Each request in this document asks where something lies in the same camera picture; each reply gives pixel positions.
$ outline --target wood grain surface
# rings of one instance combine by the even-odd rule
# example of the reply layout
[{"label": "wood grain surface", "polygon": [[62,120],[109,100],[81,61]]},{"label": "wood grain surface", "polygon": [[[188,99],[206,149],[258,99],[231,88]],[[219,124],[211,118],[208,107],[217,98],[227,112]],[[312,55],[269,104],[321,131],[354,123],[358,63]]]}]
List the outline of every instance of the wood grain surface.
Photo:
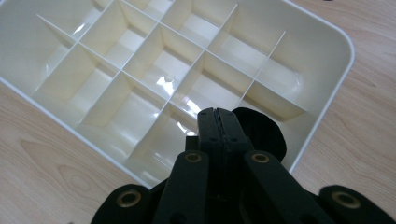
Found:
[{"label": "wood grain surface", "polygon": [[341,27],[356,58],[293,175],[343,185],[396,218],[396,1],[293,0]]},{"label": "wood grain surface", "polygon": [[[352,38],[355,63],[293,175],[317,193],[339,184],[396,218],[396,1],[293,0]],[[0,223],[89,223],[134,183],[0,84]]]}]

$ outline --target tray compartment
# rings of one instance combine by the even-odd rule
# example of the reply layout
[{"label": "tray compartment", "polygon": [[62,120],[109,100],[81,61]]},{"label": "tray compartment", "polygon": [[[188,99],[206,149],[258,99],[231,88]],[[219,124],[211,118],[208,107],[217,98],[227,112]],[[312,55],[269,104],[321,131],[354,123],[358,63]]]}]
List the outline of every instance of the tray compartment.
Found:
[{"label": "tray compartment", "polygon": [[196,117],[208,107],[233,110],[252,79],[206,52],[191,69],[172,102]]},{"label": "tray compartment", "polygon": [[77,130],[122,162],[149,131],[164,104],[161,97],[120,72]]},{"label": "tray compartment", "polygon": [[180,0],[173,4],[162,22],[206,48],[235,6],[235,2],[227,0]]},{"label": "tray compartment", "polygon": [[139,8],[152,18],[160,20],[172,6],[174,0],[125,0],[125,2]]},{"label": "tray compartment", "polygon": [[154,187],[169,176],[186,136],[197,134],[196,126],[194,118],[168,104],[124,165]]},{"label": "tray compartment", "polygon": [[117,67],[123,67],[155,24],[137,9],[114,1],[81,42]]},{"label": "tray compartment", "polygon": [[202,49],[165,26],[158,26],[124,71],[169,99]]},{"label": "tray compartment", "polygon": [[238,6],[208,50],[243,73],[255,77],[284,31],[260,21]]},{"label": "tray compartment", "polygon": [[317,23],[311,25],[317,26],[319,34],[307,35],[304,30],[297,34],[286,32],[256,79],[294,104],[318,114],[330,99],[351,56],[339,54],[342,42],[329,40],[330,36],[339,36],[321,30],[323,27]]},{"label": "tray compartment", "polygon": [[76,40],[96,22],[111,0],[51,1],[40,15]]},{"label": "tray compartment", "polygon": [[75,40],[39,15],[23,16],[32,21],[33,25],[24,23],[22,26],[14,26],[8,22],[18,34],[1,34],[0,39],[4,44],[2,52],[7,57],[2,57],[0,64],[6,69],[6,72],[2,72],[5,79],[27,95],[32,95],[66,56]]},{"label": "tray compartment", "polygon": [[71,127],[85,116],[117,69],[76,45],[37,89],[33,98]]}]

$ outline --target white plastic organizer tray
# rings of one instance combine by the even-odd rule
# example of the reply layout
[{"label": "white plastic organizer tray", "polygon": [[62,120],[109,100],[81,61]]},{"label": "white plastic organizer tray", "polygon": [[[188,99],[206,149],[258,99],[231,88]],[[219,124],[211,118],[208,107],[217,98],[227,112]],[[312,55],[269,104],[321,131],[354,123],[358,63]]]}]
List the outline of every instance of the white plastic organizer tray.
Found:
[{"label": "white plastic organizer tray", "polygon": [[268,115],[291,170],[354,57],[282,0],[0,0],[0,52],[4,83],[147,187],[207,107]]}]

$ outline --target black plastic part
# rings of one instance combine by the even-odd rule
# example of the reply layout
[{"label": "black plastic part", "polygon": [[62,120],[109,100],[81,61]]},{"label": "black plastic part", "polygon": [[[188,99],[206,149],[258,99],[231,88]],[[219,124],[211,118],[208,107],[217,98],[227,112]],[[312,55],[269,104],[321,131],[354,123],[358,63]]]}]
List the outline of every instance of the black plastic part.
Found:
[{"label": "black plastic part", "polygon": [[199,135],[186,137],[169,179],[114,190],[92,224],[395,223],[354,190],[305,191],[279,162],[286,145],[276,124],[247,108],[234,112],[199,113]]},{"label": "black plastic part", "polygon": [[283,160],[286,155],[286,142],[273,120],[249,108],[238,107],[233,112],[254,149],[269,152],[278,161]]},{"label": "black plastic part", "polygon": [[152,223],[206,223],[209,158],[200,151],[178,155]]},{"label": "black plastic part", "polygon": [[208,108],[198,114],[199,150],[210,158],[210,197],[237,200],[241,189],[242,158],[251,144],[234,113]]},{"label": "black plastic part", "polygon": [[114,190],[100,206],[92,224],[149,223],[150,193],[145,187],[125,185]]},{"label": "black plastic part", "polygon": [[249,151],[244,158],[247,166],[245,200],[248,204],[257,204],[255,209],[252,206],[246,209],[253,220],[334,223],[273,155]]},{"label": "black plastic part", "polygon": [[342,186],[323,188],[318,201],[337,223],[395,223],[387,213],[353,189]]}]

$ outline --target wooden table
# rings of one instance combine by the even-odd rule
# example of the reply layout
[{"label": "wooden table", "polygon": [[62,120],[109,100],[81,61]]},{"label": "wooden table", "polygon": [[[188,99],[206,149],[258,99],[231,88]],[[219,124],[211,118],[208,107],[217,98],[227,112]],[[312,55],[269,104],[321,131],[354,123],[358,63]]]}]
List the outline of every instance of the wooden table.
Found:
[{"label": "wooden table", "polygon": [[[396,218],[396,1],[294,0],[344,29],[355,63],[293,172],[355,189]],[[131,177],[0,84],[0,223],[89,223]]]}]

